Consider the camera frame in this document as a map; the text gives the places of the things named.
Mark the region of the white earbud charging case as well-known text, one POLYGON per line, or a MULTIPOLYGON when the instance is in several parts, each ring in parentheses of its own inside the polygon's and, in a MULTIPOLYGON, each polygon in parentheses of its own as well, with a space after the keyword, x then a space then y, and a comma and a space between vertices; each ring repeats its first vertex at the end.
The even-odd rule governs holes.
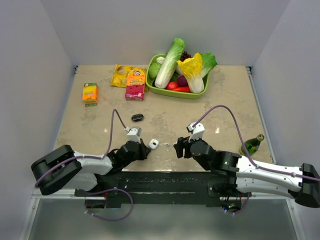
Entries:
POLYGON ((157 139, 152 139, 149 144, 148 144, 148 147, 151 149, 151 150, 155 150, 157 149, 159 146, 159 141, 157 139))

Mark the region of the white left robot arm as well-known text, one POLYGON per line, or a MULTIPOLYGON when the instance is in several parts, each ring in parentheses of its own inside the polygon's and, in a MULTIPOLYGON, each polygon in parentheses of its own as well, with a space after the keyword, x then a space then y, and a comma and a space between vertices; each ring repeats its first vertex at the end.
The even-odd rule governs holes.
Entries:
POLYGON ((147 159, 150 152, 142 139, 140 142, 129 140, 106 156, 85 155, 65 144, 35 161, 30 168, 36 180, 35 187, 44 196, 63 188, 81 189, 99 196, 104 184, 97 175, 118 174, 132 162, 147 159))

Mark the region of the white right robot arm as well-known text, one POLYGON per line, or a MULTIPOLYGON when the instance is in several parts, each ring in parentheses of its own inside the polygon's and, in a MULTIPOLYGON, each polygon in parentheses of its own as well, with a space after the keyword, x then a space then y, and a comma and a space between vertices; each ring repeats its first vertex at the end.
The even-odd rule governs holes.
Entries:
POLYGON ((201 138, 179 137, 173 147, 178 158, 193 158, 205 171, 225 176, 227 181, 216 190, 227 196, 260 192, 291 198, 304 207, 320 206, 320 176, 311 164, 292 167, 256 161, 214 150, 201 138))

